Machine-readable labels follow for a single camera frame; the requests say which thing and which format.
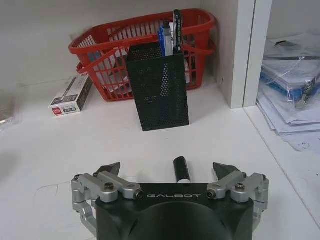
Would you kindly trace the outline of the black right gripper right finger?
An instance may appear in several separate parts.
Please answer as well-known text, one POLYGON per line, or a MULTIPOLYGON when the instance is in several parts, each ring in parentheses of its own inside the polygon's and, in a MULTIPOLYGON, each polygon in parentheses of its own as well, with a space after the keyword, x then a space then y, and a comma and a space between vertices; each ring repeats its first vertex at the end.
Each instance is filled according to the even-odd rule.
POLYGON ((207 198, 221 200, 230 193, 230 197, 237 203, 253 200, 253 224, 258 225, 262 213, 268 208, 269 179, 260 173, 247 176, 233 165, 213 163, 213 170, 218 181, 207 185, 207 198))

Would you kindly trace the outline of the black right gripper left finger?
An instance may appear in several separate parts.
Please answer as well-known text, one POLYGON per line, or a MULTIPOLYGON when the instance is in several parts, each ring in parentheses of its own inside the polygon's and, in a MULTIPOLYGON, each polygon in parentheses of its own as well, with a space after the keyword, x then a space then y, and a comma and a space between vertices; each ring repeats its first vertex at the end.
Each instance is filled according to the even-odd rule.
POLYGON ((127 200, 138 200, 143 197, 139 183, 129 182, 118 176, 121 163, 101 166, 92 175, 77 174, 71 180, 72 209, 79 213, 82 224, 87 229, 96 229, 97 220, 93 210, 96 201, 113 203, 122 195, 127 200))

